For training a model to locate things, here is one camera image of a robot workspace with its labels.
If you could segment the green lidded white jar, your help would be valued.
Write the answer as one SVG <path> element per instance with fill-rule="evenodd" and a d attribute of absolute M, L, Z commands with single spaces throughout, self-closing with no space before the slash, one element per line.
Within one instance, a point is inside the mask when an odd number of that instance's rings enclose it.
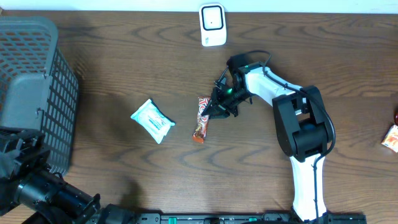
<path fill-rule="evenodd" d="M 394 124 L 398 126 L 398 109 L 394 112 Z"/>

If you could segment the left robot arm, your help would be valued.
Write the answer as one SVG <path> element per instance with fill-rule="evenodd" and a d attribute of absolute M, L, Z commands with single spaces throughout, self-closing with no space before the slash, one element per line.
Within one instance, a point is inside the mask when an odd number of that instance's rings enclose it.
<path fill-rule="evenodd" d="M 1 128 L 1 215 L 19 205 L 34 210 L 26 223 L 135 223 L 133 212 L 102 208 L 100 195 L 70 185 L 47 162 L 50 149 L 34 129 Z"/>

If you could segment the orange Kleenex tissue pack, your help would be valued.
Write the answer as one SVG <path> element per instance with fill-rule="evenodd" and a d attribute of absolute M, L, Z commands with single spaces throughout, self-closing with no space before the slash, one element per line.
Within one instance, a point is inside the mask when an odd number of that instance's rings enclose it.
<path fill-rule="evenodd" d="M 398 128 L 397 125 L 392 125 L 388 130 L 387 134 L 384 136 L 381 144 L 388 147 L 394 152 L 398 152 Z"/>

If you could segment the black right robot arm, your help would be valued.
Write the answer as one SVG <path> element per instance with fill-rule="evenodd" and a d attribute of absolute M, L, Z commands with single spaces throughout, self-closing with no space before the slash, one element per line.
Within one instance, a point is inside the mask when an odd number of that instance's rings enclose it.
<path fill-rule="evenodd" d="M 247 54 L 230 57 L 225 72 L 233 84 L 229 86 L 221 75 L 202 114 L 216 119 L 237 116 L 238 105 L 253 96 L 271 105 L 277 140 L 292 165 L 293 211 L 302 222 L 319 221 L 326 213 L 323 162 L 336 142 L 319 89 L 293 85 L 273 73 L 266 61 L 249 62 Z"/>

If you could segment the teal wet wipes packet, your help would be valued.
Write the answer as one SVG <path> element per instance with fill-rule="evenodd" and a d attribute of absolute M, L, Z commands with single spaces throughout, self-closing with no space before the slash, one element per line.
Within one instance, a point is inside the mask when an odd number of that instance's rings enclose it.
<path fill-rule="evenodd" d="M 132 115 L 131 119 L 138 122 L 160 144 L 175 123 L 160 112 L 151 99 L 148 99 Z"/>

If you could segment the red Topps candy bar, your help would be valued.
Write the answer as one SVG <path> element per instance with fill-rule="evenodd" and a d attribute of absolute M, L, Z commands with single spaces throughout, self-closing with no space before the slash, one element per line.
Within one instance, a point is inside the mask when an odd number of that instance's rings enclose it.
<path fill-rule="evenodd" d="M 197 113 L 197 126 L 193 132 L 192 139 L 195 142 L 203 144 L 206 139 L 206 133 L 208 129 L 209 115 L 202 116 L 202 112 L 208 106 L 210 97 L 209 96 L 199 96 L 198 97 L 198 113 Z"/>

